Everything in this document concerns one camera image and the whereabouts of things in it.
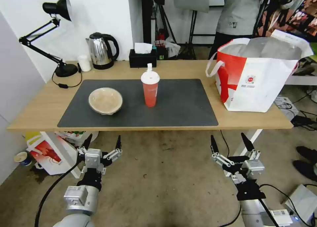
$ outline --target shoe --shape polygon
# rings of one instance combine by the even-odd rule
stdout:
[[[305,146],[296,147],[297,152],[302,155],[304,158],[308,159],[311,163],[317,163],[317,150],[309,149]]]
[[[317,175],[314,172],[314,165],[310,163],[306,163],[301,160],[293,161],[293,166],[297,171],[300,172],[303,176],[307,177],[312,181],[317,181]]]

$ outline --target floor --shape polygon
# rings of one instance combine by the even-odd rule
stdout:
[[[206,58],[208,52],[197,48],[196,55]],[[282,94],[294,101],[305,92],[301,87],[285,86]],[[309,98],[297,107],[313,113],[317,110]],[[240,132],[223,132],[231,153],[241,141]],[[119,134],[123,155],[102,179],[98,211],[92,217],[96,227],[216,227],[236,216],[235,186],[210,159],[211,134],[220,152],[227,154],[219,131],[101,132],[91,148],[112,150]],[[292,160],[300,158],[296,146],[316,148],[316,141],[316,132],[303,128],[263,131],[254,143],[265,165],[258,183],[275,185],[286,193],[301,183],[311,183],[293,168]],[[42,196],[58,178],[48,176],[37,182],[36,177],[29,168],[18,167],[0,186],[1,226],[34,225]],[[55,187],[42,210],[40,226],[53,226],[66,215],[63,194],[77,181],[68,175]],[[263,191],[271,209],[282,208],[282,195],[269,187]],[[231,226],[244,226],[242,218]]]

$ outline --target ceramic bowl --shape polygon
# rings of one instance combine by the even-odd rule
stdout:
[[[113,88],[98,88],[88,97],[90,107],[102,115],[113,115],[122,106],[122,95]]]

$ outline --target electric kettle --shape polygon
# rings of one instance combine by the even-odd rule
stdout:
[[[95,32],[91,34],[86,41],[93,67],[96,69],[111,68],[114,64],[114,60],[116,60],[119,55],[119,45],[116,39],[111,35]],[[109,41],[112,41],[116,48],[115,55],[112,54]]]

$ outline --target gray t-shirt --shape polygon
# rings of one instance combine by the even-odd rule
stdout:
[[[260,0],[225,0],[216,31],[229,35],[252,35]]]

